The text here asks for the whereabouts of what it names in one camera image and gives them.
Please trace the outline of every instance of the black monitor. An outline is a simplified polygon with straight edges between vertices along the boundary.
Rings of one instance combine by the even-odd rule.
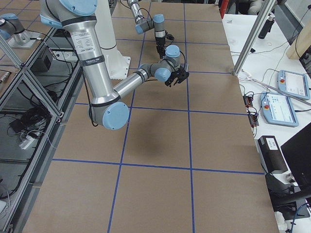
[[[305,198],[311,202],[311,123],[285,142],[281,150]]]
[[[274,211],[282,212],[289,220],[306,199],[311,202],[311,123],[284,143],[281,150],[298,186],[284,184],[272,174],[266,175],[266,181]],[[304,206],[297,218],[309,216]]]

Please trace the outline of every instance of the metal pole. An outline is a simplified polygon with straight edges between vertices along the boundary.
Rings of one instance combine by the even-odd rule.
[[[264,4],[259,12],[259,15],[256,18],[256,21],[253,25],[253,28],[251,30],[251,32],[248,35],[248,38],[246,40],[246,43],[241,51],[241,54],[234,66],[234,69],[232,71],[232,74],[237,76],[239,74],[239,72],[242,69],[242,66],[248,56],[248,53],[250,52],[256,38],[259,35],[259,32],[261,31],[265,21],[266,21],[266,17],[269,14],[269,12],[272,9],[272,6],[274,5],[275,0],[266,0],[264,1]]]
[[[17,68],[20,68],[20,65],[22,64],[20,58],[16,55],[16,53],[11,49],[9,44],[4,40],[4,38],[0,34],[0,48],[3,50],[3,52],[12,60],[14,65]]]

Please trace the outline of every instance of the blue tape line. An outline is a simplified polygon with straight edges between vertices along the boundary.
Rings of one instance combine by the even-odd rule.
[[[230,72],[213,72],[213,71],[188,71],[189,73],[202,73],[202,74],[231,74]]]
[[[132,17],[121,17],[121,16],[113,16],[112,18],[129,18],[133,19]],[[209,21],[209,20],[184,20],[184,19],[172,19],[172,18],[165,18],[167,21],[186,21],[186,22],[207,22],[207,23],[222,23],[221,21]]]
[[[190,170],[188,167],[179,166],[158,166],[158,165],[146,165],[146,164],[122,164],[122,166],[139,166],[139,167],[153,167],[153,168],[164,168],[164,169],[177,169],[177,170]]]
[[[71,163],[86,163],[86,164],[106,164],[106,165],[117,165],[117,166],[139,166],[139,167],[154,167],[163,169],[177,169],[177,170],[192,170],[192,171],[205,171],[205,172],[220,172],[220,173],[237,173],[237,174],[249,174],[249,175],[264,175],[264,172],[255,171],[233,171],[233,170],[219,170],[219,169],[207,169],[207,168],[190,168],[181,166],[158,166],[158,165],[146,165],[146,164],[130,164],[130,163],[116,163],[106,161],[94,161],[94,160],[78,160],[78,159],[56,159],[53,161],[59,162],[71,162]]]
[[[253,172],[253,171],[231,171],[231,170],[217,170],[217,169],[204,169],[204,168],[193,168],[193,171],[210,171],[210,172],[222,172],[222,173],[237,173],[237,174],[249,174],[249,175],[264,175],[264,172]]]
[[[86,164],[108,164],[108,165],[119,165],[120,164],[120,163],[114,163],[114,162],[77,160],[77,159],[56,159],[56,158],[53,158],[52,160],[53,161],[62,161],[62,162],[86,163]]]
[[[124,39],[118,38],[116,40],[125,40],[125,41],[146,41],[146,42],[155,42],[155,40],[138,40],[138,39]],[[183,41],[174,41],[174,43],[185,43]],[[199,44],[199,45],[228,45],[222,43],[208,43],[208,42],[187,42],[187,44]]]
[[[184,27],[185,27],[185,63],[188,63],[187,56],[187,27],[186,27],[186,7],[184,6]],[[189,82],[187,79],[187,108],[188,108],[188,134],[189,134],[189,160],[190,160],[190,188],[191,188],[191,215],[192,215],[192,233],[195,233],[195,215],[194,215],[194,194],[193,194],[193,172],[192,172],[192,147],[191,147],[191,121],[190,121],[190,98]]]
[[[140,66],[143,48],[144,48],[144,41],[142,42],[142,45],[141,45],[141,51],[140,51],[140,57],[139,57],[138,66]],[[118,171],[118,177],[117,177],[117,182],[116,182],[115,193],[114,193],[114,196],[113,196],[113,201],[112,201],[112,206],[111,206],[111,212],[110,212],[110,218],[109,218],[109,224],[108,224],[107,233],[110,233],[110,229],[111,229],[113,211],[114,211],[114,206],[115,206],[116,197],[117,197],[117,191],[118,191],[118,186],[119,186],[119,180],[120,180],[123,156],[124,156],[124,152],[125,152],[125,145],[126,145],[126,140],[127,140],[128,129],[129,129],[129,126],[130,126],[130,120],[131,120],[131,115],[132,115],[132,107],[133,107],[134,98],[135,98],[135,91],[133,92],[132,102],[131,102],[131,107],[130,107],[130,113],[129,113],[129,118],[128,118],[128,123],[127,123],[127,126],[126,126],[126,132],[125,132],[124,143],[123,143],[122,154],[121,154],[121,160],[120,160],[120,166],[119,166],[119,171]]]
[[[88,103],[79,103],[77,105],[88,105]],[[209,114],[223,114],[223,115],[237,115],[247,116],[247,113],[225,113],[225,112],[213,112],[213,111],[199,111],[199,110],[183,110],[183,109],[167,109],[167,108],[148,108],[148,107],[135,107],[130,106],[131,109],[146,109],[146,110],[160,110],[160,111],[174,111],[174,112],[189,112],[189,113],[209,113]]]
[[[11,1],[10,1],[8,4],[6,4],[3,8],[1,8],[0,11],[6,9],[6,7],[7,7],[8,5],[10,5],[12,2],[13,2],[13,0],[11,0]]]

